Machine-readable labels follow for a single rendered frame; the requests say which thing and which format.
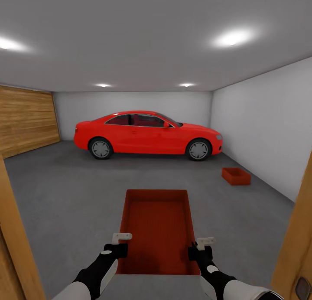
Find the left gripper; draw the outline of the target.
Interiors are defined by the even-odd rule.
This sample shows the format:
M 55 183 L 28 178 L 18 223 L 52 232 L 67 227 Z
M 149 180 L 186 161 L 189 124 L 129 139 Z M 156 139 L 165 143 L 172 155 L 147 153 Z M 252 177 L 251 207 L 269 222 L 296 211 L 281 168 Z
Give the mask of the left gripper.
M 118 258 L 126 258 L 128 253 L 128 244 L 118 244 L 118 245 L 112 245 L 112 244 L 106 244 L 104 245 L 105 249 L 114 248 L 118 252 Z

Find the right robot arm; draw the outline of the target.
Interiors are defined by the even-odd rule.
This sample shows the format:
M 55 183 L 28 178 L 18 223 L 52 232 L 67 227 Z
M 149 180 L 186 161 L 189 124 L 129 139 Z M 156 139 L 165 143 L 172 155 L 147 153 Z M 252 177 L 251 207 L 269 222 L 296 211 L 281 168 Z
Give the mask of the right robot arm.
M 271 289 L 248 285 L 219 271 L 207 246 L 215 243 L 214 237 L 197 238 L 197 245 L 188 247 L 189 260 L 197 261 L 202 288 L 211 300 L 286 300 Z

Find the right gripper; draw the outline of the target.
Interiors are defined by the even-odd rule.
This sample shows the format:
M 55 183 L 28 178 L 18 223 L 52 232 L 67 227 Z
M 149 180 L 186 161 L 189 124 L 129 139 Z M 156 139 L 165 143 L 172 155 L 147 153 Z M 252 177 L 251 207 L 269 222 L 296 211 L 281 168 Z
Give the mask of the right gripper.
M 205 250 L 200 251 L 196 246 L 188 247 L 188 257 L 190 261 L 197 261 L 197 264 L 199 259 L 202 257 L 208 257 L 212 259 L 212 248 L 210 245 L 205 245 Z

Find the storage box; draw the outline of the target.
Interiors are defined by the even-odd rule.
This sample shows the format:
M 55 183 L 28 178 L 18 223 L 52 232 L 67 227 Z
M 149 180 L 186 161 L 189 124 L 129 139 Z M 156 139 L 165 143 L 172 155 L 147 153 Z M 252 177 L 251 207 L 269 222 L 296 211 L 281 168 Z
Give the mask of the storage box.
M 115 274 L 200 275 L 187 190 L 127 190 L 120 233 L 131 233 Z
M 240 168 L 223 168 L 222 177 L 232 186 L 250 185 L 252 176 Z

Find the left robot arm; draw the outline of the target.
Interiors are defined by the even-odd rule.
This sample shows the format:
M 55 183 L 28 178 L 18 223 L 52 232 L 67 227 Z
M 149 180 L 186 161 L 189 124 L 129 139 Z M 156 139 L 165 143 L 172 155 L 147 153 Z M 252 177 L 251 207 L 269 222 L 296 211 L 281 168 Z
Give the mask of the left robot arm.
M 102 251 L 88 268 L 80 271 L 76 279 L 52 300 L 96 300 L 114 277 L 119 258 L 126 258 L 128 244 L 119 240 L 131 240 L 131 233 L 114 233 L 111 244 Z

